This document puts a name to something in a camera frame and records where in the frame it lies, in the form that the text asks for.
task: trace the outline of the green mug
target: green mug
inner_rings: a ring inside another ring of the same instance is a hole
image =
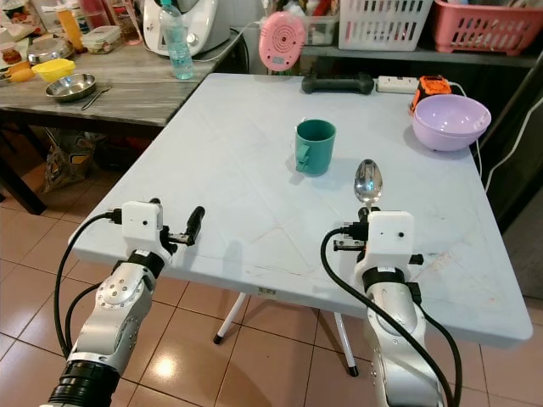
[[[306,120],[296,127],[296,170],[324,174],[332,160],[336,128],[325,120]]]

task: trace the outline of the power strip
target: power strip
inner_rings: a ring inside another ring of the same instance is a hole
[[[379,76],[377,78],[377,92],[413,94],[417,87],[417,78],[404,76]]]

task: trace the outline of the wooden table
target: wooden table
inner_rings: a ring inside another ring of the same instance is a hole
[[[198,59],[215,57],[234,38],[231,36],[228,42],[199,55]],[[227,54],[210,62],[195,62],[194,77],[185,81],[173,75],[168,58],[150,52],[143,44],[121,46],[105,55],[77,55],[75,72],[94,75],[98,88],[111,83],[111,90],[89,109],[81,110],[90,97],[61,104],[46,96],[47,83],[39,77],[13,83],[0,87],[0,122],[154,138]],[[1,157],[0,183],[30,213],[39,215],[45,209]]]

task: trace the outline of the mug handle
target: mug handle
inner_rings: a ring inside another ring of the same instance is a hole
[[[296,170],[303,171],[307,165],[307,160],[309,159],[309,146],[307,144],[302,144],[299,146],[298,151],[296,151]]]

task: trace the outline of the orange device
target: orange device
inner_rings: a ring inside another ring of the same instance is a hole
[[[418,88],[415,91],[415,97],[409,105],[409,114],[415,114],[417,104],[428,96],[440,95],[442,93],[452,93],[448,80],[441,75],[421,76],[418,82]]]

